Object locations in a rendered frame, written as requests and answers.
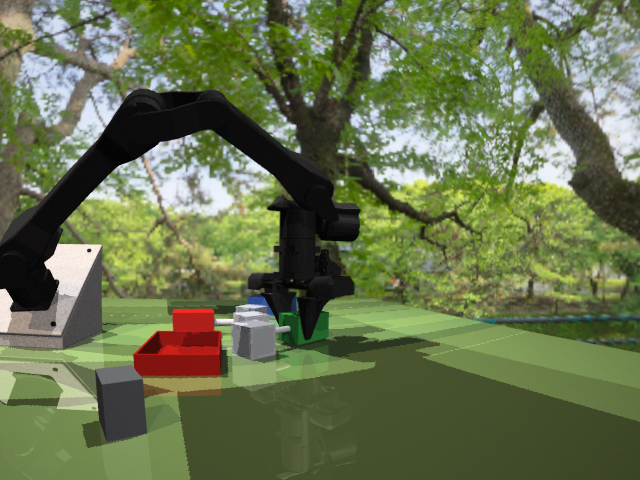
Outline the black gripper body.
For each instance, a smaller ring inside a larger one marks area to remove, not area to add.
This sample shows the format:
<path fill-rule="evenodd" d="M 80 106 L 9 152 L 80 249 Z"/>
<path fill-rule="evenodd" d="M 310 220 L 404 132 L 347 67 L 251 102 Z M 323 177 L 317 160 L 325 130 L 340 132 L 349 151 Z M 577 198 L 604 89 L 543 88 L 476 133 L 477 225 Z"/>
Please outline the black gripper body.
<path fill-rule="evenodd" d="M 354 295 L 355 284 L 350 276 L 320 276 L 315 272 L 315 253 L 320 251 L 321 246 L 315 246 L 313 239 L 279 239 L 279 246 L 274 246 L 273 251 L 279 252 L 279 272 L 251 273 L 247 289 L 264 288 L 266 293 L 306 290 L 309 297 Z"/>

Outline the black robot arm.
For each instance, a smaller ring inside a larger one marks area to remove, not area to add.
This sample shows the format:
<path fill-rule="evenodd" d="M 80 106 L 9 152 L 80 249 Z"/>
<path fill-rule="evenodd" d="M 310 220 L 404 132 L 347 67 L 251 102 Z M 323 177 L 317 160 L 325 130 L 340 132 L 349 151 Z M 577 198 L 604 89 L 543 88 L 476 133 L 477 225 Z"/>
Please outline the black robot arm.
<path fill-rule="evenodd" d="M 0 242 L 0 289 L 11 312 L 47 311 L 59 280 L 45 263 L 55 253 L 62 223 L 118 166 L 158 145 L 211 129 L 273 174 L 294 200 L 276 196 L 279 239 L 355 241 L 361 209 L 333 202 L 334 185 L 318 163 L 280 144 L 218 90 L 130 93 L 98 140 L 41 202 L 11 222 Z"/>

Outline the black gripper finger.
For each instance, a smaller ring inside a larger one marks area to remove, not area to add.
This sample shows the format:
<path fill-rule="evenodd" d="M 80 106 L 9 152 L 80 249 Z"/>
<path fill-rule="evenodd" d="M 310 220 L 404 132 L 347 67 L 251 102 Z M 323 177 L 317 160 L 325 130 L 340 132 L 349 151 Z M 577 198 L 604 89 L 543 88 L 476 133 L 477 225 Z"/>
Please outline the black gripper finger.
<path fill-rule="evenodd" d="M 291 312 L 291 302 L 297 292 L 266 293 L 264 296 L 279 325 L 279 314 Z"/>
<path fill-rule="evenodd" d="M 312 337 L 320 313 L 330 299 L 335 299 L 335 297 L 297 297 L 301 328 L 305 340 Z"/>

